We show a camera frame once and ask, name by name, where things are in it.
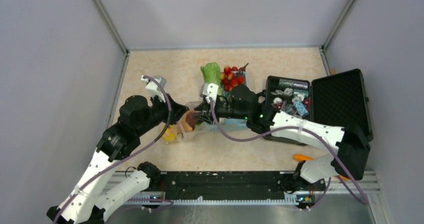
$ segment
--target white wall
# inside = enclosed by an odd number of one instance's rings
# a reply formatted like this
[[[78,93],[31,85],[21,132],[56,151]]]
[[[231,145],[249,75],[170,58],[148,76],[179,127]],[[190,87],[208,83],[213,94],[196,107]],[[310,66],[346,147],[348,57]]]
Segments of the white wall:
[[[102,0],[129,49],[322,45],[347,0]]]
[[[328,55],[360,68],[370,102],[376,170],[394,223],[421,223],[424,198],[424,0],[357,0]]]
[[[0,0],[0,223],[49,223],[106,125],[123,54],[91,0]]]

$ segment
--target cabbage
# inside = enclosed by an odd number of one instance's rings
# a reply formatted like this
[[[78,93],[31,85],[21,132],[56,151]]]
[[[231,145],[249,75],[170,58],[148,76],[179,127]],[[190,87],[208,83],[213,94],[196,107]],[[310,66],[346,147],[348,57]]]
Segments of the cabbage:
[[[214,83],[218,85],[218,95],[222,95],[223,88],[221,88],[221,68],[217,63],[208,63],[206,66],[200,67],[203,74],[205,83]]]

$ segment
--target table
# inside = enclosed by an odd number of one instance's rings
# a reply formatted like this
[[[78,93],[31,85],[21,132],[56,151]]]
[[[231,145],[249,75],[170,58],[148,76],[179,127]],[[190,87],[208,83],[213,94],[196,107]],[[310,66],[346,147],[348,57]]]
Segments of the table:
[[[320,52],[311,48],[240,48],[132,51],[120,91],[114,122],[119,108],[132,95],[149,97],[142,75],[160,75],[167,80],[165,90],[180,104],[199,101],[203,84],[200,67],[208,62],[241,67],[249,62],[247,75],[250,89],[257,93],[265,89],[269,75],[287,78],[313,79],[326,76]],[[151,142],[163,128],[162,125],[143,135],[141,145]],[[250,130],[229,132],[237,138],[253,137]],[[238,143],[230,141],[219,132],[196,135],[191,141],[167,144],[159,140],[152,147],[122,164],[120,171],[149,161],[162,171],[282,171],[294,170],[295,153],[313,158],[324,151],[310,146],[297,146],[258,139]]]

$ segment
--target beige table surface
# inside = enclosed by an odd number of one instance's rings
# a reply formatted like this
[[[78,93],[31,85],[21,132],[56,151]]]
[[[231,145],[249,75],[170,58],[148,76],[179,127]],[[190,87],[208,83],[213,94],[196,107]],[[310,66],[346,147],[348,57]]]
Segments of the beige table surface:
[[[119,95],[114,122],[119,108],[131,95],[149,98],[142,75],[160,75],[167,80],[165,90],[175,102],[185,104],[199,101],[203,76],[200,67],[208,62],[241,67],[249,62],[247,78],[250,89],[265,89],[269,75],[306,79],[326,76],[318,48],[256,48],[256,49],[198,49],[132,51]],[[162,125],[141,137],[141,145],[147,145],[162,129]],[[237,138],[253,137],[250,130],[232,131]],[[323,151],[314,147],[296,146],[258,139],[238,143],[230,141],[219,132],[196,135],[191,141],[167,144],[160,140],[140,155],[121,165],[123,171],[129,166],[149,161],[162,171],[284,171],[294,170],[295,153],[319,157]]]

